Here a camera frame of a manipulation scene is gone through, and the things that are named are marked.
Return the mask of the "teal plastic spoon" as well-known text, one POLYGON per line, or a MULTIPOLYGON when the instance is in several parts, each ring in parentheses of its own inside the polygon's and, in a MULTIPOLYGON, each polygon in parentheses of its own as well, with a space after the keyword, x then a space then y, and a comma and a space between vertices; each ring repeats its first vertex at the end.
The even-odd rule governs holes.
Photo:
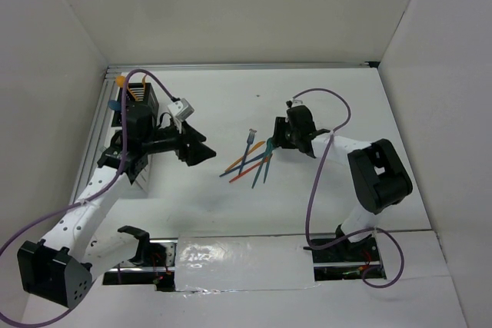
POLYGON ((268 172, 270 169, 270 163, 271 163, 271 159, 273 156, 273 152, 274 152, 274 143, 273 143, 273 138, 270 137, 266 141, 266 148, 265 148, 265 151, 264 151, 263 156, 261 158, 261 163, 258 167, 257 173, 256 173, 254 180, 253 180, 253 183, 251 185, 252 189, 255 188, 255 186, 258 182, 258 179, 260 177, 260 174, 263 174, 263 183, 266 182, 266 180, 268 178, 268 172))

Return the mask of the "blue plastic spoon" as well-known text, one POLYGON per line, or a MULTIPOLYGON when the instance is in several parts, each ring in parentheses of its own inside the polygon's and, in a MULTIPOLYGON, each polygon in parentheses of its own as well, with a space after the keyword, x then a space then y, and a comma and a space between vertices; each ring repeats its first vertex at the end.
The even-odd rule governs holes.
POLYGON ((108 108, 112 111, 120 111, 121 110, 121 102, 116 100, 108 101, 108 108))

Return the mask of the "yellow plastic spoon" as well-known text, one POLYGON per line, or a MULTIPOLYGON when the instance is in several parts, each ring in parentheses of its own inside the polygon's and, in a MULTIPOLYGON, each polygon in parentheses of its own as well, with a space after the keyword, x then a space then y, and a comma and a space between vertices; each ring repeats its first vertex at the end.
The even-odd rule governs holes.
MULTIPOLYGON (((115 83, 119 88, 123 88, 125 84, 125 76, 122 75, 117 76, 115 78, 115 83)), ((138 96, 129 87, 127 87, 127 92, 133 97, 134 101, 139 101, 138 96)))

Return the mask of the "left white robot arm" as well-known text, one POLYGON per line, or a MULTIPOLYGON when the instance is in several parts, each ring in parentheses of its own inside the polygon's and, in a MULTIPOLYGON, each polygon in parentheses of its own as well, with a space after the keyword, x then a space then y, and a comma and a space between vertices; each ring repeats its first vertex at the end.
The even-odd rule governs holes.
POLYGON ((25 292, 69 309, 75 308, 100 275, 120 262, 141 266, 151 259, 150 235, 124 225, 107 239, 95 232, 119 198, 126 194, 153 154, 173 151, 195 166, 215 157, 205 136, 187 123, 194 109, 185 100, 167 106, 168 126, 145 103, 121 110, 124 129, 117 130, 101 154, 87 187, 74 207, 38 242, 24 242, 18 266, 25 292))

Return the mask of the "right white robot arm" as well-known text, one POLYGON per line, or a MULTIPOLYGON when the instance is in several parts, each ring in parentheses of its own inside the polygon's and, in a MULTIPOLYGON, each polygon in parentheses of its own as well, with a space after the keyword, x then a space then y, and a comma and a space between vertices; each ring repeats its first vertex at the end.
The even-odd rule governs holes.
POLYGON ((353 260, 374 232, 381 213, 399 204, 413 191, 410 176, 388 139, 358 141, 328 129, 317 129, 313 114, 303 104, 287 103, 286 115, 275 118, 271 142, 273 148, 297 150, 319 160, 305 221, 305 248, 309 251, 334 248, 341 259, 353 260), (337 227, 335 239, 319 244, 318 240, 311 239, 309 226, 321 172, 328 161, 350 170, 357 203, 337 227))

